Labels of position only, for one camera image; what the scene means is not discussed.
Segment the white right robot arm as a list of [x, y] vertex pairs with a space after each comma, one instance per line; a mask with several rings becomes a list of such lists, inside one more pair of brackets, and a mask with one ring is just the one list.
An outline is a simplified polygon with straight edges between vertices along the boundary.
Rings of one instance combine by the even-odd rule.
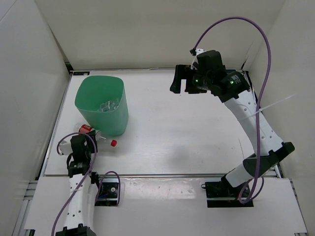
[[256, 111], [254, 93], [243, 74], [226, 70], [218, 51], [198, 50], [192, 65], [176, 65], [170, 91], [180, 93], [182, 80], [189, 94], [210, 91], [217, 96], [237, 118], [252, 144], [254, 153], [221, 178], [224, 195], [235, 195], [245, 182], [262, 176], [294, 152], [293, 143], [284, 142], [264, 115]]

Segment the clear bottle blue cap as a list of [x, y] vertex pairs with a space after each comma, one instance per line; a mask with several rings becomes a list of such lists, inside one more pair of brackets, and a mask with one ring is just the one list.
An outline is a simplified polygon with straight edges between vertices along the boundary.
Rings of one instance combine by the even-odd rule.
[[109, 101], [111, 105], [111, 111], [114, 111], [119, 106], [120, 100], [118, 98], [112, 99]]

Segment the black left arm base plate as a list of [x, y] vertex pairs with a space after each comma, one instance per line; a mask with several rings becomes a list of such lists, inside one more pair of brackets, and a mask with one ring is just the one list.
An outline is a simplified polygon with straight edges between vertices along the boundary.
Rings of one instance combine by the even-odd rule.
[[95, 203], [98, 207], [117, 207], [120, 202], [120, 182], [117, 177], [105, 178]]

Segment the clear bottle red label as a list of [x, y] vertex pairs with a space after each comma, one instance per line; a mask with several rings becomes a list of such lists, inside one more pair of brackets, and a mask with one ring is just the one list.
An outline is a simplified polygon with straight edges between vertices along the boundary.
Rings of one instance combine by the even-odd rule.
[[95, 132], [95, 140], [97, 142], [98, 150], [100, 151], [108, 151], [112, 148], [115, 148], [118, 145], [118, 141], [102, 134], [100, 130], [94, 129], [92, 126], [88, 124], [76, 123], [73, 128], [74, 132], [81, 132], [81, 133], [89, 133]]

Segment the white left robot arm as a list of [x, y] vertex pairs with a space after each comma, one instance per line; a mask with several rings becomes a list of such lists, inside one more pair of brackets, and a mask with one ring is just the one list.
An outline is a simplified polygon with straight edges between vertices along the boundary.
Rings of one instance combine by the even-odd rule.
[[74, 132], [57, 144], [57, 153], [67, 155], [69, 197], [53, 223], [52, 236], [95, 236], [95, 199], [103, 192], [98, 174], [93, 172], [97, 155], [96, 131]]

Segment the clear Pepsi bottle black cap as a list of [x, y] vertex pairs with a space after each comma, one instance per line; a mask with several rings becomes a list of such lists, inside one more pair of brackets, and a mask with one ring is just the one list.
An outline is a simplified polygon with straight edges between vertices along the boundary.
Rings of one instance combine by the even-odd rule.
[[114, 111], [119, 105], [119, 99], [109, 100], [100, 105], [100, 112], [112, 112]]

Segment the clear bottle blue white label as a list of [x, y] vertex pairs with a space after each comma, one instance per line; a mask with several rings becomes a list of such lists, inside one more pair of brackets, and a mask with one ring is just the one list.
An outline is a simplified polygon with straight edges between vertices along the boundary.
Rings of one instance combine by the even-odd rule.
[[110, 112], [111, 111], [111, 105], [109, 102], [103, 103], [100, 105], [100, 108], [98, 109], [99, 112]]

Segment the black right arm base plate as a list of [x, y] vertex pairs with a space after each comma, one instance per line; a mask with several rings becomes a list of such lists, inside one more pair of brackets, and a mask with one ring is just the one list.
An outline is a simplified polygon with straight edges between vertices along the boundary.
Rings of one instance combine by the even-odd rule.
[[254, 207], [252, 200], [245, 204], [239, 202], [241, 186], [229, 190], [221, 181], [212, 181], [201, 184], [201, 188], [206, 191], [207, 208]]

